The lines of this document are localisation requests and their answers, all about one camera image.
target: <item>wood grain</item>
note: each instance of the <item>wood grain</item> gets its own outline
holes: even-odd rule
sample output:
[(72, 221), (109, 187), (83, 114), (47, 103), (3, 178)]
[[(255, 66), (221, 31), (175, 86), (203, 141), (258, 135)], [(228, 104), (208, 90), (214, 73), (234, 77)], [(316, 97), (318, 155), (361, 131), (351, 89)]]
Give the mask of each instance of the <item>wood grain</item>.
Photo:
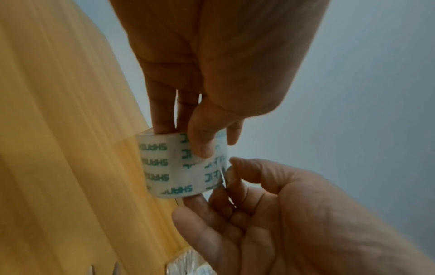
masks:
[(164, 274), (187, 247), (146, 193), (147, 124), (71, 0), (0, 1), (0, 274)]

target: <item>hand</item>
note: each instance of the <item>hand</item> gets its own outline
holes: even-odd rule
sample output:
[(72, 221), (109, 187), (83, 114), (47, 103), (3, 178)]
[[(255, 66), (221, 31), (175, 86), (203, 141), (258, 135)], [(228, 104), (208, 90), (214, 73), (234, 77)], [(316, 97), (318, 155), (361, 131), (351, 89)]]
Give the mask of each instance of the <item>hand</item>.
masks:
[(215, 189), (209, 203), (202, 195), (185, 198), (172, 215), (218, 274), (435, 272), (412, 244), (321, 176), (265, 160), (230, 162), (226, 189)]
[(243, 119), (281, 103), (328, 2), (111, 0), (145, 75), (155, 133), (187, 131), (204, 158), (217, 131), (227, 128), (233, 145)]

